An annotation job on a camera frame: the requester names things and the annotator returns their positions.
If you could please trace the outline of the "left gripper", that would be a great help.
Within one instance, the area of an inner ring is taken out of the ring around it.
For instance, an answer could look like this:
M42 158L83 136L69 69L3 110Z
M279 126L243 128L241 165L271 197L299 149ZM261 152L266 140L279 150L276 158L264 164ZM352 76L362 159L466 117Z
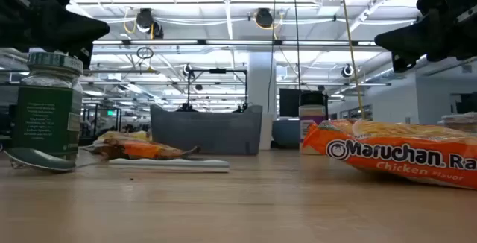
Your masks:
M0 48L40 47L79 59L88 69L93 42L110 32L101 20L66 10L70 0L0 0Z

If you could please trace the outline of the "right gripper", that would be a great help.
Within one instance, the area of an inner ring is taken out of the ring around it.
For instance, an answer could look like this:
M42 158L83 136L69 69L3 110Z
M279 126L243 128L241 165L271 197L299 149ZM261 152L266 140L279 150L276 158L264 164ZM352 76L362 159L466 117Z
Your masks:
M417 9L423 21L374 38L391 53L395 73L414 68L422 56L429 61L477 57L477 0L418 0Z

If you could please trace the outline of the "green label spice jar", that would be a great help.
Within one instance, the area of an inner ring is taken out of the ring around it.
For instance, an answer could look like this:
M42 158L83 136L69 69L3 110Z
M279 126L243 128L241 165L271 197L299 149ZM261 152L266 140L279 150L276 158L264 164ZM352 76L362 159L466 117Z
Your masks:
M28 55L29 73L20 80L13 146L33 148L66 160L78 154L83 63L59 53Z

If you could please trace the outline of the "orange chicken ramen packet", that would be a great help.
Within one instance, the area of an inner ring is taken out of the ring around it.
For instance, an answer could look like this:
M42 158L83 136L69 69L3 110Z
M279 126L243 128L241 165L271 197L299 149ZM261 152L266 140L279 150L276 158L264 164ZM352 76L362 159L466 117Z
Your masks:
M477 190L477 136L463 131L339 119L309 125L303 145L362 170Z

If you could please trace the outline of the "yellow snack bag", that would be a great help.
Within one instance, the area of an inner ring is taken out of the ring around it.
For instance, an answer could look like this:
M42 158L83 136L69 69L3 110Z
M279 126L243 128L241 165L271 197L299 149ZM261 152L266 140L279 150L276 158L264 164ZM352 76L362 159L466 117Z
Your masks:
M106 133L100 135L98 140L105 140L105 139L128 139L128 140L135 140L135 141L151 141L151 135L146 131L137 131L132 133L123 133L118 131L107 131Z

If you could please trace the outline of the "purple label spice jar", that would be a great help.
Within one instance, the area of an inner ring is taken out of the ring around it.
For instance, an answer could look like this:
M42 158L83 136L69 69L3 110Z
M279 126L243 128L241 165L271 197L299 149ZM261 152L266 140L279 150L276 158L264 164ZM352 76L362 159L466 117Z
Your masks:
M320 124L327 119L327 96L322 92L302 92L299 97L300 153L318 154L311 146L305 145L309 126Z

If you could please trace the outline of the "black monitor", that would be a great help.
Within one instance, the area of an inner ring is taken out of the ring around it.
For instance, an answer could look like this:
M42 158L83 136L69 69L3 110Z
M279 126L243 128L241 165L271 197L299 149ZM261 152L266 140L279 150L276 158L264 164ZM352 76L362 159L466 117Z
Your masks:
M299 107L302 105L318 105L326 109L326 99L319 91L280 89L279 90L279 115L298 117Z

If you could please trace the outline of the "brown orange snack packet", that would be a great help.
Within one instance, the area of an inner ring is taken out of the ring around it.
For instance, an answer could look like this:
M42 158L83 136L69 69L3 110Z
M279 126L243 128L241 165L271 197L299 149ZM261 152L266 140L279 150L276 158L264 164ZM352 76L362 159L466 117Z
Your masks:
M201 148L198 146L194 146L189 150L181 150L169 145L141 139L113 137L93 145L90 152L106 160L119 158L127 160L172 160L187 158L192 154L199 153L200 150Z

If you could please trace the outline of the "black background robot rig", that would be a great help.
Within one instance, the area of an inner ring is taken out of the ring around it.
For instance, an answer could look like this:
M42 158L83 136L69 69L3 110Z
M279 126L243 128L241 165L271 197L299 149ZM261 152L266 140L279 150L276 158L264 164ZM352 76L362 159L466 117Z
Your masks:
M225 69L225 68L211 68L211 69L195 69L195 78L186 77L186 101L182 103L175 111L176 112L199 112L200 109L211 112L212 109L230 110L231 105L220 104L219 101L226 101L227 96L234 96L239 98L240 101L236 102L236 107L233 113L243 113L248 108L248 88L247 88L247 71L244 69ZM202 74L210 75L225 75L232 74L234 78L238 79L244 86L244 94L234 93L205 93L200 94L203 90L203 86L221 86L230 85L236 86L235 82L227 81L211 81L209 83L196 82L196 80Z

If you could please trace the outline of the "blue bowl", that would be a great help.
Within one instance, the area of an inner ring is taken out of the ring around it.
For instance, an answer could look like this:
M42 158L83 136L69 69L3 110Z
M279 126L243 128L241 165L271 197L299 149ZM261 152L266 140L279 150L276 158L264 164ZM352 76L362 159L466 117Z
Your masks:
M274 147L299 148L300 122L298 120L276 120L272 124Z

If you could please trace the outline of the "grey plastic utensil tray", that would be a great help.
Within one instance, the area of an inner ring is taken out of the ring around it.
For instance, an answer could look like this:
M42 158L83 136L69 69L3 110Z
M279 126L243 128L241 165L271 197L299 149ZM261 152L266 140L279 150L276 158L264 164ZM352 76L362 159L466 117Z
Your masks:
M152 140L179 149L198 146L204 154L256 155L262 106L243 113L169 112L150 106Z

